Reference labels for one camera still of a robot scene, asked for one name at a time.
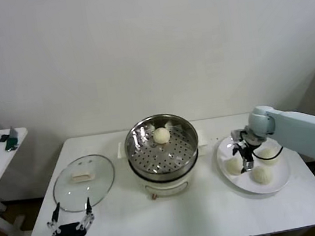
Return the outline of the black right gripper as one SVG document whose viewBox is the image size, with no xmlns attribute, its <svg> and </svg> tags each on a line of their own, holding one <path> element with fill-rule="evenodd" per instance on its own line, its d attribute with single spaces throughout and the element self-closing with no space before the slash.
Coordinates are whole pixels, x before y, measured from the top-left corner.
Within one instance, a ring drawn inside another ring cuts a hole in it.
<svg viewBox="0 0 315 236">
<path fill-rule="evenodd" d="M 249 127 L 237 130 L 238 143 L 233 144 L 232 155 L 236 155 L 239 151 L 242 157 L 242 174 L 253 169 L 254 159 L 252 151 L 266 142 L 266 139 L 266 137 L 256 135 Z"/>
</svg>

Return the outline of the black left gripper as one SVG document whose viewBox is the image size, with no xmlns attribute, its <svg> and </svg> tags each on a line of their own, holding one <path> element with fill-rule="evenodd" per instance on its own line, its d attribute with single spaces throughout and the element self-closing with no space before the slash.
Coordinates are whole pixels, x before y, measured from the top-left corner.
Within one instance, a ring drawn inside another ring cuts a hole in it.
<svg viewBox="0 0 315 236">
<path fill-rule="evenodd" d="M 56 209 L 52 213 L 51 221 L 47 222 L 47 226 L 52 233 L 51 236 L 85 236 L 87 230 L 91 227 L 91 224 L 95 219 L 89 198 L 87 198 L 85 216 L 79 223 L 58 226 L 59 212 L 60 203 L 58 202 L 56 204 Z"/>
</svg>

